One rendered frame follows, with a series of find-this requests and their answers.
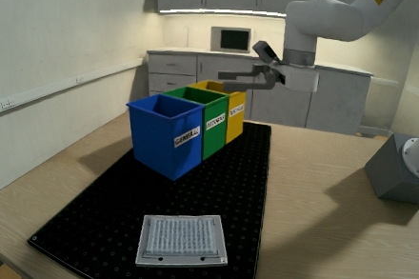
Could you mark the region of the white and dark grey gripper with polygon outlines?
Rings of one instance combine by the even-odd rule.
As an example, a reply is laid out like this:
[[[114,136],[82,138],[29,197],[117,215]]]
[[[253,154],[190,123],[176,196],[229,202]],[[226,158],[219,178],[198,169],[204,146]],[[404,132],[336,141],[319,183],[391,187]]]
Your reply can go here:
[[[237,80],[237,76],[256,77],[259,72],[265,74],[266,83],[224,82],[223,91],[246,92],[250,90],[272,90],[275,80],[291,91],[316,92],[319,72],[311,70],[314,66],[289,63],[289,65],[272,61],[269,65],[252,64],[252,71],[218,71],[219,80]],[[281,75],[282,74],[282,75]],[[283,75],[284,74],[284,75]],[[280,76],[280,77],[279,77]],[[282,79],[280,79],[282,77]],[[286,82],[285,82],[285,80]]]

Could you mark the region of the blue bin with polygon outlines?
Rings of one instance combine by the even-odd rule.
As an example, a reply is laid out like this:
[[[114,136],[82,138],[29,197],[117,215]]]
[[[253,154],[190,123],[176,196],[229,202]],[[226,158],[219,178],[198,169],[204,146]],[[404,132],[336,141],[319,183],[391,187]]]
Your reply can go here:
[[[136,160],[172,181],[201,163],[204,105],[159,93],[126,106]]]

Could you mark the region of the yellow open-top bin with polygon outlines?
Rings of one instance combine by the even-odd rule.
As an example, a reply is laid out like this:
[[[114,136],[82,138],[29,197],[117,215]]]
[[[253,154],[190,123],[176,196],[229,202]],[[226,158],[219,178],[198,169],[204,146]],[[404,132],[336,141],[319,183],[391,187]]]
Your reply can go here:
[[[209,90],[229,95],[227,106],[225,145],[242,133],[244,110],[245,110],[245,92],[223,91],[223,83],[214,81],[203,81],[200,83],[188,85],[188,87],[198,87],[201,90]]]

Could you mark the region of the green bin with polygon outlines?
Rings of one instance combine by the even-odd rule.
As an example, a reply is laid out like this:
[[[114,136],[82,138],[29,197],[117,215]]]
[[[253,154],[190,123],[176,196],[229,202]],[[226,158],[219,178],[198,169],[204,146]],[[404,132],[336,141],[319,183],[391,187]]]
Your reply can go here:
[[[160,94],[205,106],[202,109],[201,160],[224,147],[229,95],[188,86]]]

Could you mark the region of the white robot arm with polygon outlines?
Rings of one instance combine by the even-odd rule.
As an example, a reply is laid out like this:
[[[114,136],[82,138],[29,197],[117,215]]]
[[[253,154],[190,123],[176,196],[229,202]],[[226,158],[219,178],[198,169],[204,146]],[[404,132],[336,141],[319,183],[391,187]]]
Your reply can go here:
[[[337,0],[292,1],[286,7],[282,60],[267,41],[259,40],[251,48],[268,65],[274,60],[314,66],[318,37],[356,41],[385,22],[403,1],[355,0],[350,5]],[[402,157],[419,178],[419,138],[404,144]]]

